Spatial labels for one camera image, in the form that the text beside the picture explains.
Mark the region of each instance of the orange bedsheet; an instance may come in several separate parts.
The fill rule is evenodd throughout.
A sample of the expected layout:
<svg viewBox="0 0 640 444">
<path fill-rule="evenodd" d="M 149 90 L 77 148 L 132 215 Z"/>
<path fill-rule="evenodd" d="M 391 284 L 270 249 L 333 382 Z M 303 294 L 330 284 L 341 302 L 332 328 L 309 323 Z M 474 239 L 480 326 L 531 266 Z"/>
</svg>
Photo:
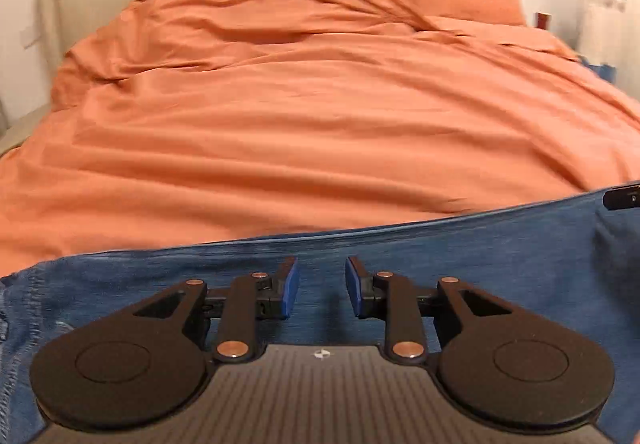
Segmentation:
<svg viewBox="0 0 640 444">
<path fill-rule="evenodd" d="M 405 0 L 137 0 L 0 160 L 0 273 L 640 179 L 640 106 L 550 34 Z"/>
</svg>

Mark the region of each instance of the copper rivet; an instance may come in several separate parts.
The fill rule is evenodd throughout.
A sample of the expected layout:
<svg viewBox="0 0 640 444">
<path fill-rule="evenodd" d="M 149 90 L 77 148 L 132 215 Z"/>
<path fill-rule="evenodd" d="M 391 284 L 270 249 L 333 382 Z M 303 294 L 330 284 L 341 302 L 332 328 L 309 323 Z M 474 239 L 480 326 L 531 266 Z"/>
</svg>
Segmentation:
<svg viewBox="0 0 640 444">
<path fill-rule="evenodd" d="M 225 341 L 218 345 L 218 353 L 226 358 L 241 358 L 249 351 L 249 346 L 242 341 Z"/>
<path fill-rule="evenodd" d="M 424 352 L 424 347 L 420 343 L 413 341 L 402 341 L 394 345 L 394 354 L 401 358 L 416 358 Z"/>
</svg>

